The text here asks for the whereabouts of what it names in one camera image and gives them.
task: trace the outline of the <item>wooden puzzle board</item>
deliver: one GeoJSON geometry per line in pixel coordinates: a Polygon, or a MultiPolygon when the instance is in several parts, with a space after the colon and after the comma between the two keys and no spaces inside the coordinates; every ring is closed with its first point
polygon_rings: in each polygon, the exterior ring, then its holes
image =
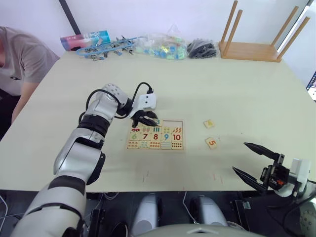
{"type": "Polygon", "coordinates": [[[131,127],[127,149],[184,150],[183,121],[154,119],[158,126],[150,127],[139,123],[131,127]]]}

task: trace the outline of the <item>robotic arm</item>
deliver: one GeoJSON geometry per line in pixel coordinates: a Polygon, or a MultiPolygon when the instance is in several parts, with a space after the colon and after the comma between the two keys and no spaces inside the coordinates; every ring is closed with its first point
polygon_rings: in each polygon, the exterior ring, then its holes
{"type": "Polygon", "coordinates": [[[138,122],[157,125],[150,119],[157,118],[151,112],[156,107],[156,95],[147,83],[141,84],[133,99],[114,84],[92,92],[78,127],[55,160],[55,178],[36,195],[12,237],[74,237],[82,234],[85,186],[100,175],[105,161],[101,148],[115,114],[123,116],[118,118],[131,118],[133,127],[138,122]],[[141,84],[146,84],[149,90],[134,101],[141,84]],[[94,93],[97,93],[96,99],[89,105],[94,93]]]}

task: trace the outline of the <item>white table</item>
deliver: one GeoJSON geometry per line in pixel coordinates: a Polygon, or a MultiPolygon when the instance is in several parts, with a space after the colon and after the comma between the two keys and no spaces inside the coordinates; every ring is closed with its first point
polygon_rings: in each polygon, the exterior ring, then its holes
{"type": "Polygon", "coordinates": [[[141,81],[154,88],[160,118],[184,120],[185,150],[127,150],[131,120],[116,119],[88,191],[251,190],[232,166],[259,178],[273,161],[243,142],[285,154],[287,167],[293,158],[311,160],[315,180],[315,103],[285,63],[128,54],[93,62],[66,52],[0,142],[0,189],[40,190],[90,92],[112,82],[132,96],[141,81]],[[204,127],[208,119],[214,128],[204,127]],[[215,150],[205,143],[210,136],[220,140],[215,150]]]}

